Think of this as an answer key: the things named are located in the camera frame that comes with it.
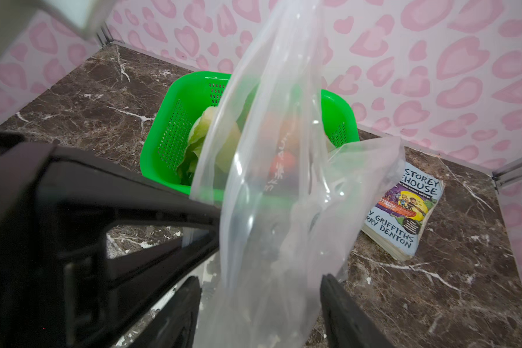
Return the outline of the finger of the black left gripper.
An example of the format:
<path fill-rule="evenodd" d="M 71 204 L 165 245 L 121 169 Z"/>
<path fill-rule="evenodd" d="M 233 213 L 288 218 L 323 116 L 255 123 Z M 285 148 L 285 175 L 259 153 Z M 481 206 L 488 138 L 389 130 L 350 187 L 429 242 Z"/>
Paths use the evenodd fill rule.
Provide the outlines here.
<path fill-rule="evenodd" d="M 219 247 L 220 210 L 91 152 L 0 132 L 0 347 L 110 347 Z M 116 226 L 198 229 L 118 258 Z"/>

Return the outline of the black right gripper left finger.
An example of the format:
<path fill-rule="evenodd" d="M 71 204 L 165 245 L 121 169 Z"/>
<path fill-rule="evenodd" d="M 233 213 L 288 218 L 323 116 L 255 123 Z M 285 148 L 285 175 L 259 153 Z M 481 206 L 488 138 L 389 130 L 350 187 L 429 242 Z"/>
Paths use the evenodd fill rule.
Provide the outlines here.
<path fill-rule="evenodd" d="M 131 347 L 192 347 L 201 295 L 199 279 L 187 278 Z"/>

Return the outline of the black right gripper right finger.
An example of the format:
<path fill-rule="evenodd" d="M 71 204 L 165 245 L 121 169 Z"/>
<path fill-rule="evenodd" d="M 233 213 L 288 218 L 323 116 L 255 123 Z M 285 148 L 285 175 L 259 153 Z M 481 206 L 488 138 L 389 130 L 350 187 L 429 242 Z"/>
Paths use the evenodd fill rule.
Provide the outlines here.
<path fill-rule="evenodd" d="M 331 274 L 322 277 L 320 301 L 329 347 L 394 347 Z"/>

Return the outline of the clear zip top bag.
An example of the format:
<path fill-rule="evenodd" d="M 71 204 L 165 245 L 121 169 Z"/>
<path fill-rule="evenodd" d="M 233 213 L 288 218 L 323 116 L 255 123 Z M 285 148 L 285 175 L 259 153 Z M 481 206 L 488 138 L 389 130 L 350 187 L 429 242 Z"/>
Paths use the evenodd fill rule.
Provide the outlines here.
<path fill-rule="evenodd" d="M 196 347 L 301 347 L 320 284 L 345 265 L 370 209 L 402 177 L 397 137 L 327 147 L 322 119 L 323 7 L 281 1 L 231 75 L 204 141 L 191 198 L 217 205 L 220 280 Z M 227 175 L 215 159 L 237 124 Z M 270 174 L 279 152 L 297 171 Z"/>

